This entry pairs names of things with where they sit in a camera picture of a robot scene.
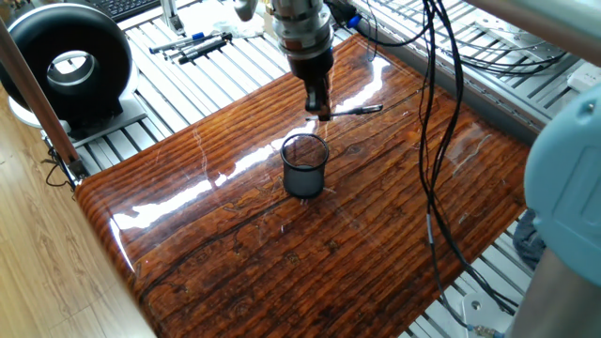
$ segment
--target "small metal probe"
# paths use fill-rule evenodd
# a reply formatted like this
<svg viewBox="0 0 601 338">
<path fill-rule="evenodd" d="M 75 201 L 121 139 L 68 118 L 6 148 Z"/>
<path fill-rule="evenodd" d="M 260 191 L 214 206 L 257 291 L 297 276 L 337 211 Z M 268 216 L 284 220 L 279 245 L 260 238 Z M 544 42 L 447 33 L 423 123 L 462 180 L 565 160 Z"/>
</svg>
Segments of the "small metal probe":
<svg viewBox="0 0 601 338">
<path fill-rule="evenodd" d="M 366 106 L 366 107 L 358 107 L 358 108 L 353 108 L 346 112 L 330 114 L 330 117 L 344 116 L 344 115 L 372 114 L 372 113 L 381 112 L 383 108 L 384 108 L 383 104 L 376 104 L 373 106 Z M 317 115 L 305 117 L 305 120 L 307 120 L 307 121 L 315 121 L 318 119 L 319 119 L 319 116 L 317 116 Z"/>
</svg>

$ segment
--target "blue connector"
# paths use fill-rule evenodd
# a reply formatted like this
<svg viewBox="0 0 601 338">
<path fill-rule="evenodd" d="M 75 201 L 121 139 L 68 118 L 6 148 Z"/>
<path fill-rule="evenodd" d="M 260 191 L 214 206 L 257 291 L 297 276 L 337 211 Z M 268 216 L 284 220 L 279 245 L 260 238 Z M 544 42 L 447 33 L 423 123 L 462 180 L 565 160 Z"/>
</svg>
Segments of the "blue connector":
<svg viewBox="0 0 601 338">
<path fill-rule="evenodd" d="M 359 24 L 360 20 L 361 20 L 361 16 L 355 15 L 354 17 L 352 17 L 352 19 L 350 19 L 348 21 L 347 27 L 348 28 L 355 28 L 355 27 L 357 27 L 357 25 Z"/>
</svg>

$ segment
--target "glossy wooden board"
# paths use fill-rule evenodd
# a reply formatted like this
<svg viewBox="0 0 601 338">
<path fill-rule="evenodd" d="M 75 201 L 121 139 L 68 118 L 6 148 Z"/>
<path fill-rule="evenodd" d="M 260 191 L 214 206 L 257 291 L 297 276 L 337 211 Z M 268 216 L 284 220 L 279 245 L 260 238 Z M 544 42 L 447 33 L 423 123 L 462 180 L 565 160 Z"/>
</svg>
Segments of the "glossy wooden board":
<svg viewBox="0 0 601 338">
<path fill-rule="evenodd" d="M 335 59 L 332 109 L 382 113 L 307 122 L 287 74 L 78 189 L 158 335 L 396 337 L 437 296 L 416 166 L 423 77 L 368 62 L 356 37 Z M 431 148 L 454 107 L 438 89 Z M 328 189 L 308 204 L 282 187 L 279 149 L 301 132 L 330 148 Z M 527 151 L 463 107 L 439 197 L 468 259 L 523 210 Z M 461 268 L 436 234 L 450 282 Z"/>
</svg>

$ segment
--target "robotic arm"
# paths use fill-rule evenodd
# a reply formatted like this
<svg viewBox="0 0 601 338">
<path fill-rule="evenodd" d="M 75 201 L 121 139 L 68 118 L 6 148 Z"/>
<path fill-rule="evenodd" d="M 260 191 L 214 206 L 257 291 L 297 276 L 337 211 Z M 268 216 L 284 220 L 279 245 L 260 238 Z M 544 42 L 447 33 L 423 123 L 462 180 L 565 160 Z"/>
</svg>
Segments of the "robotic arm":
<svg viewBox="0 0 601 338">
<path fill-rule="evenodd" d="M 273 0 L 273 29 L 292 73 L 304 81 L 305 109 L 320 121 L 330 120 L 330 81 L 328 72 L 333 31 L 330 10 L 323 0 Z M 257 0 L 239 0 L 236 12 L 243 21 L 251 20 Z"/>
</svg>

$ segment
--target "black mesh cylinder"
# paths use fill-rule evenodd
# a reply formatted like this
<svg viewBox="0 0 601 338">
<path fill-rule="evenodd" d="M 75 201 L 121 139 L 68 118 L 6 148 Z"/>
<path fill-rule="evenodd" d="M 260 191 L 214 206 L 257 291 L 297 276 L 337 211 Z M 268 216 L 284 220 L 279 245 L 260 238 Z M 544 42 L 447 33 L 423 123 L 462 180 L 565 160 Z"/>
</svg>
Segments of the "black mesh cylinder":
<svg viewBox="0 0 601 338">
<path fill-rule="evenodd" d="M 323 191 L 328 144 L 313 134 L 285 139 L 280 150 L 284 162 L 284 189 L 300 199 L 315 198 Z"/>
</svg>

